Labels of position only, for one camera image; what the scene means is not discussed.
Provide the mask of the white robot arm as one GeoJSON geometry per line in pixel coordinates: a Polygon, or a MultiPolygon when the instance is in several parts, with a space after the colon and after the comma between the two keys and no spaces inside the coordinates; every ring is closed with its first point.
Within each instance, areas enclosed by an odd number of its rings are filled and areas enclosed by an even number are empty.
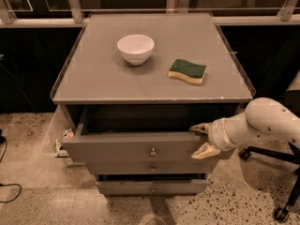
{"type": "Polygon", "coordinates": [[[261,142],[271,138],[280,138],[300,148],[300,118],[267,97],[253,99],[237,115],[201,123],[189,130],[208,136],[208,141],[191,155],[194,159],[215,157],[240,143],[261,142]]]}

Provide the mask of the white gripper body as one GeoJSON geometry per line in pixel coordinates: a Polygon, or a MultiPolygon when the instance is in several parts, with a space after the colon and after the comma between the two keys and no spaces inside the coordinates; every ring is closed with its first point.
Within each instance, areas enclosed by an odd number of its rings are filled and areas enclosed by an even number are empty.
{"type": "Polygon", "coordinates": [[[226,119],[215,120],[208,125],[208,141],[217,149],[229,151],[236,147],[226,132],[226,119]]]}

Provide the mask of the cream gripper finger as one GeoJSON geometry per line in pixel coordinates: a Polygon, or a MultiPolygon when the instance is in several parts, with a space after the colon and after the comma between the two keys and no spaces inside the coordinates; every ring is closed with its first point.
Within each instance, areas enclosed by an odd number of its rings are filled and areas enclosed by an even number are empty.
{"type": "Polygon", "coordinates": [[[204,133],[207,134],[209,129],[209,124],[208,123],[200,123],[198,125],[194,125],[189,128],[190,132],[193,133],[204,133]]]}
{"type": "Polygon", "coordinates": [[[220,150],[217,149],[210,142],[205,142],[197,151],[195,151],[191,157],[194,159],[205,159],[217,156],[220,150]]]}

